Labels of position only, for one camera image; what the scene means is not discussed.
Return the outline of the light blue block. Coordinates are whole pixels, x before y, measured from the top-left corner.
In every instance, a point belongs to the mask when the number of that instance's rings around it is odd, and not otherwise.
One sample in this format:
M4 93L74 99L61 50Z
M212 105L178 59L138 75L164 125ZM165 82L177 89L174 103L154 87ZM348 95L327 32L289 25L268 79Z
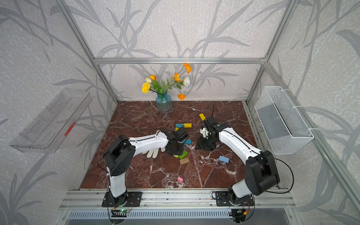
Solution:
M224 157L224 156L220 156L219 161L224 162L224 163L229 163L230 159L227 157Z

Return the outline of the large yellow block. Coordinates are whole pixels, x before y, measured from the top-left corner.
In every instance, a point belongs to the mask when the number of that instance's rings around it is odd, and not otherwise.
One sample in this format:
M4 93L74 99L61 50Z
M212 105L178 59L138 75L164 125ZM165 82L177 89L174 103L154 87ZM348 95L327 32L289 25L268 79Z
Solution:
M184 128L192 128L191 123L184 123L183 126L184 126Z

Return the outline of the small yellow block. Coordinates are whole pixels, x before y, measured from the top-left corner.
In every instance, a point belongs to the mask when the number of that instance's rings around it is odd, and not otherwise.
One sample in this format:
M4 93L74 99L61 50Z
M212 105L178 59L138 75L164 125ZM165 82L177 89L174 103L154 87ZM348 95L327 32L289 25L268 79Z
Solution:
M199 117L200 117L201 121L204 121L206 119L206 117L204 116L203 113L199 114Z

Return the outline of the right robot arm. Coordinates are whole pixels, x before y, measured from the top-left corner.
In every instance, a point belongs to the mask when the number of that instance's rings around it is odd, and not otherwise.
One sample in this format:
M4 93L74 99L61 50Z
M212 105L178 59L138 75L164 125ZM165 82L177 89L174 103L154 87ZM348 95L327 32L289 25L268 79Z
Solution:
M215 150L219 142L229 147L245 164L245 178L228 189L231 203L247 196L258 196L280 183L275 158L270 151L261 151L245 141L227 123L218 123L213 116L199 115L204 122L196 149Z

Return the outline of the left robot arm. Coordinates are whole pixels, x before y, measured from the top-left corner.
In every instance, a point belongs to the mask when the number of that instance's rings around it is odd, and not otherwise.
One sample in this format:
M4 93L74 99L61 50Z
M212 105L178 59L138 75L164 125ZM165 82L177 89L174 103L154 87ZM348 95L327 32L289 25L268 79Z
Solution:
M153 149L164 148L169 155L182 155L184 140L188 137L185 128L176 131L158 131L143 137L121 135L108 148L103 159L109 173L110 193L118 198L126 193L125 172L129 169L133 157Z

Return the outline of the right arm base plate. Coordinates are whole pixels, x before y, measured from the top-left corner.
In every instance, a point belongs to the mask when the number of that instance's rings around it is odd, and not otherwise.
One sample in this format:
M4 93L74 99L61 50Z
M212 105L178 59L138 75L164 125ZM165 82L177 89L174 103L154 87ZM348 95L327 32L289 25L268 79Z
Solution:
M252 207L255 205L254 197L252 195L246 195L244 197L237 197L229 191L215 191L212 193L212 197L216 200L218 207Z

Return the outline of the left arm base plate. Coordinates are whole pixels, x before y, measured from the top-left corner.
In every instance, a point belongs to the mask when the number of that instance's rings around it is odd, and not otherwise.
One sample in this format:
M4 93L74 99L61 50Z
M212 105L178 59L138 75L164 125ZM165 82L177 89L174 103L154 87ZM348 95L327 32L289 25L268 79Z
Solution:
M139 207L142 198L142 192L128 192L119 197L114 197L110 191L107 191L102 202L102 207Z

